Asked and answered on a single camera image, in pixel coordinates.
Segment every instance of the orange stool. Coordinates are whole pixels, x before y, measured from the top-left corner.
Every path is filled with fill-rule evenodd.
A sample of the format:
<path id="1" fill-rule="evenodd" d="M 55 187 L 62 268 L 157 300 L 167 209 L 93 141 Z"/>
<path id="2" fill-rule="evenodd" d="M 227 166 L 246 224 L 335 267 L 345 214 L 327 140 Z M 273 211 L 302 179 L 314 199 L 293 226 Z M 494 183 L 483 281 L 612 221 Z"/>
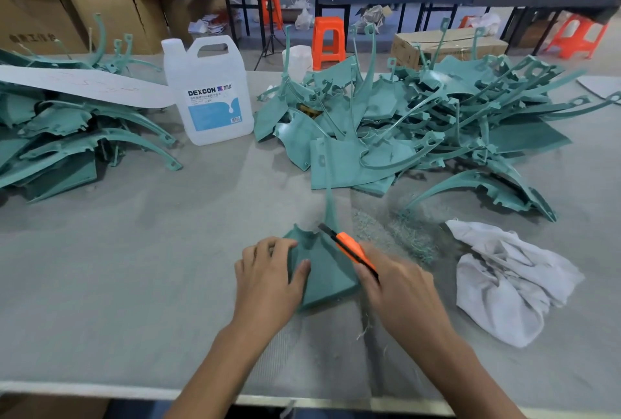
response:
<path id="1" fill-rule="evenodd" d="M 326 31 L 332 31 L 331 45 L 323 46 Z M 312 32 L 312 68 L 320 70 L 324 61 L 345 61 L 345 27 L 340 17 L 315 17 Z"/>
<path id="2" fill-rule="evenodd" d="M 462 18 L 462 23 L 460 23 L 460 26 L 457 28 L 466 28 L 468 21 L 474 17 L 476 17 L 476 15 L 464 15 L 464 18 Z"/>
<path id="3" fill-rule="evenodd" d="M 261 0 L 261 10 L 263 11 L 263 26 L 269 22 L 268 0 Z M 283 30 L 283 13 L 280 10 L 280 0 L 272 0 L 272 20 L 276 30 Z"/>
<path id="4" fill-rule="evenodd" d="M 563 37 L 563 32 L 573 20 L 578 21 L 578 28 L 570 37 Z M 591 59 L 593 53 L 595 52 L 595 48 L 599 45 L 600 40 L 608 28 L 608 25 L 601 25 L 601 29 L 597 34 L 595 41 L 588 41 L 585 39 L 586 34 L 595 23 L 596 22 L 593 22 L 583 16 L 572 15 L 569 19 L 567 19 L 567 22 L 563 23 L 563 26 L 558 32 L 556 32 L 556 35 L 552 41 L 550 41 L 550 44 L 546 46 L 544 51 L 548 51 L 550 46 L 558 46 L 561 49 L 561 52 L 558 54 L 559 58 L 570 59 L 574 53 L 586 51 L 588 53 L 586 58 Z"/>

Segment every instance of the work table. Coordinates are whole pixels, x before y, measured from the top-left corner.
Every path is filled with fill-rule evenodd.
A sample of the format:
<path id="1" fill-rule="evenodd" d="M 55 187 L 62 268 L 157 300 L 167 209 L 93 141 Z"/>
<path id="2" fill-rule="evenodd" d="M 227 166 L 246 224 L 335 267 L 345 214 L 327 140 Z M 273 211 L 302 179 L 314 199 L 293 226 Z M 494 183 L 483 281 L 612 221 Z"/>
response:
<path id="1" fill-rule="evenodd" d="M 248 73 L 255 110 L 254 97 L 279 80 L 277 72 Z M 551 95 L 584 93 L 570 84 Z M 292 164 L 278 140 L 256 143 L 250 135 L 194 146 L 174 107 L 150 117 L 181 140 L 172 153 L 182 170 L 136 150 L 94 185 L 33 205 L 2 200 L 0 391 L 174 399 L 232 316 L 233 263 L 242 249 L 294 223 L 313 229 L 321 221 L 324 191 L 310 190 L 310 172 Z M 544 417 L 540 410 L 621 414 L 621 108 L 553 125 L 574 143 L 517 168 L 557 211 L 557 223 L 497 209 L 468 189 L 415 207 L 415 225 L 437 247 L 428 268 L 453 325 L 519 406 L 538 409 L 533 417 Z M 395 213 L 448 175 L 412 172 L 383 199 L 337 189 L 342 227 L 390 249 L 399 239 L 390 231 Z M 455 307 L 464 250 L 440 225 L 450 218 L 514 230 L 585 274 L 527 348 L 502 344 Z M 361 294 L 296 315 L 239 401 L 291 399 L 307 407 L 447 410 Z"/>

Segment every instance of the orange utility knife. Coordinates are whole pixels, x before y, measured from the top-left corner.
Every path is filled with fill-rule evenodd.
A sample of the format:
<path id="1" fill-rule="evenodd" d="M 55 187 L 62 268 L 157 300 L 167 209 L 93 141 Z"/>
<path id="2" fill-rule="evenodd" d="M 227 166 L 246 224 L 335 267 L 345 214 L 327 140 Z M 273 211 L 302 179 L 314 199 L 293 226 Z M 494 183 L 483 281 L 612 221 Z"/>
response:
<path id="1" fill-rule="evenodd" d="M 362 250 L 362 247 L 360 247 L 360 244 L 358 244 L 353 237 L 345 232 L 337 233 L 323 223 L 319 223 L 319 229 L 328 236 L 330 236 L 330 239 L 337 243 L 338 248 L 341 249 L 341 251 L 343 251 L 347 257 L 353 260 L 356 264 L 362 264 L 367 269 L 369 269 L 377 282 L 379 282 L 377 269 L 366 257 L 365 252 Z"/>

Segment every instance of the white rag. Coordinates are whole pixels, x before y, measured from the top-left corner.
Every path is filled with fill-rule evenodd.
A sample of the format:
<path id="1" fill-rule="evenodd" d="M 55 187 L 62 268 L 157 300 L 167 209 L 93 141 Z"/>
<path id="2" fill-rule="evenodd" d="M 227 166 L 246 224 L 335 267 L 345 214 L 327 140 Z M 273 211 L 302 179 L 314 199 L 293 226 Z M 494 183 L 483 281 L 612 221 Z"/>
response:
<path id="1" fill-rule="evenodd" d="M 483 258 L 465 254 L 457 264 L 457 306 L 509 345 L 530 344 L 550 305 L 564 306 L 584 280 L 569 260 L 522 241 L 514 231 L 457 220 L 446 226 Z"/>

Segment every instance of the tripod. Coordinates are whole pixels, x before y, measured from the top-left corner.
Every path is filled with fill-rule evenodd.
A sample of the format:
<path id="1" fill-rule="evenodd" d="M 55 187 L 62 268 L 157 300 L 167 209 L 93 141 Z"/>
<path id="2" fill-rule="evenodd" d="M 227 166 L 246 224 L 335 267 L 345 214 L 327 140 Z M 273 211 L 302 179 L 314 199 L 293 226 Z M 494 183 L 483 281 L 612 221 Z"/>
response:
<path id="1" fill-rule="evenodd" d="M 274 15 L 272 13 L 272 0 L 268 0 L 268 18 L 269 18 L 269 38 L 265 42 L 265 47 L 263 48 L 261 54 L 259 55 L 259 60 L 256 62 L 256 66 L 255 66 L 254 70 L 256 70 L 259 67 L 259 63 L 261 62 L 261 58 L 267 58 L 268 56 L 276 54 L 275 51 L 274 51 L 274 41 L 277 41 L 278 43 L 280 43 L 280 45 L 283 48 L 285 48 L 283 43 L 279 39 L 277 39 L 275 34 L 274 34 Z M 272 51 L 271 51 L 271 53 L 268 53 L 270 45 L 271 45 L 271 50 Z"/>

